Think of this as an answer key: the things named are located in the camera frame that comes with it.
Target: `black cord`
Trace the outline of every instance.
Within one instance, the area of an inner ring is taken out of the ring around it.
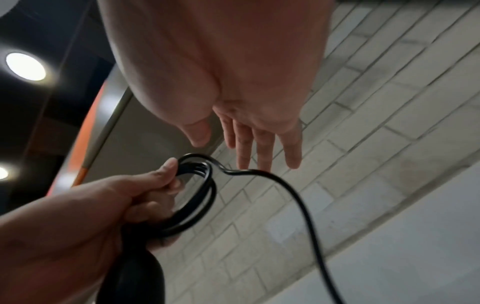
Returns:
[[[196,162],[196,159],[206,160],[207,162]],[[317,232],[315,226],[310,217],[309,211],[305,206],[302,198],[299,194],[283,179],[278,176],[260,170],[230,170],[219,163],[216,159],[211,158],[210,156],[202,154],[186,154],[178,160],[178,175],[183,174],[195,174],[203,177],[203,183],[193,197],[188,201],[185,206],[183,206],[179,211],[177,211],[170,219],[163,221],[160,224],[151,226],[147,229],[146,233],[149,238],[166,238],[170,236],[177,235],[192,226],[194,226],[198,221],[200,221],[206,213],[210,210],[213,203],[215,202],[215,197],[217,196],[217,185],[213,179],[213,170],[212,165],[217,166],[223,173],[231,176],[241,176],[241,175],[255,175],[262,176],[272,181],[280,184],[285,190],[287,190],[293,199],[298,204],[298,207],[301,210],[303,219],[305,220],[307,231],[310,236],[310,243],[312,246],[313,254],[315,256],[318,268],[320,270],[321,277],[323,282],[326,285],[326,288],[335,304],[344,304],[340,293],[338,292],[332,277],[329,273],[329,270],[325,264],[324,258],[322,256],[322,250],[320,247],[320,241],[317,237]],[[206,204],[201,208],[201,204],[204,199],[208,197]]]

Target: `floor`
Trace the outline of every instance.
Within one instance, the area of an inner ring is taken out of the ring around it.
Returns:
[[[302,165],[288,170],[277,143],[272,169],[301,193],[327,255],[479,159],[479,28],[476,1],[337,6],[300,116]],[[224,144],[213,156],[235,165]],[[303,220],[282,189],[260,177],[215,180],[207,217],[157,254],[167,304],[262,303],[312,268]]]

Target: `black object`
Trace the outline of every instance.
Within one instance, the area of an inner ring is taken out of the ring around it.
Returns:
[[[122,231],[123,252],[112,265],[98,292],[96,304],[165,304],[165,279],[157,259],[146,250],[149,239],[164,239],[177,235],[200,221],[212,207],[217,196],[212,165],[232,176],[256,175],[273,180],[287,190],[298,204],[306,223],[310,242],[321,277],[335,304],[343,304],[339,292],[325,265],[320,241],[307,207],[299,194],[283,179],[260,170],[229,170],[217,160],[202,154],[186,154],[178,160],[178,175],[196,174],[203,184],[170,219],[158,225],[126,226]]]

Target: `cable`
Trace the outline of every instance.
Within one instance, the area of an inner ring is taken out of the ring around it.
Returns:
[[[197,162],[196,160],[201,159],[206,162]],[[307,231],[310,236],[310,243],[312,246],[313,254],[315,256],[318,268],[320,270],[321,278],[327,288],[328,293],[330,294],[333,302],[335,304],[344,304],[340,293],[338,292],[332,277],[329,273],[327,265],[325,264],[324,258],[322,256],[322,250],[319,238],[317,237],[317,232],[315,230],[314,223],[310,217],[309,211],[305,206],[302,198],[299,194],[285,182],[280,177],[260,170],[230,170],[219,163],[216,159],[211,158],[210,156],[202,154],[186,154],[178,159],[178,172],[177,176],[183,174],[195,174],[203,178],[203,183],[193,197],[188,201],[185,206],[178,210],[170,219],[163,221],[160,224],[144,227],[147,233],[148,238],[166,238],[170,236],[177,235],[192,226],[194,226],[198,221],[200,221],[206,213],[210,210],[213,203],[215,202],[215,197],[217,196],[217,185],[213,179],[213,169],[212,165],[215,165],[223,173],[231,176],[241,176],[241,175],[254,175],[262,176],[268,178],[278,184],[280,184],[286,191],[290,193],[298,207],[301,210],[303,219],[305,220]],[[205,198],[208,197],[206,204],[202,207],[202,202]]]

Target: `recessed light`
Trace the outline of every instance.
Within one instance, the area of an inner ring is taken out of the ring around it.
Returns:
[[[6,179],[9,176],[8,170],[3,167],[0,167],[0,180]]]
[[[10,53],[5,60],[10,70],[22,78],[40,81],[47,75],[43,65],[27,54]]]

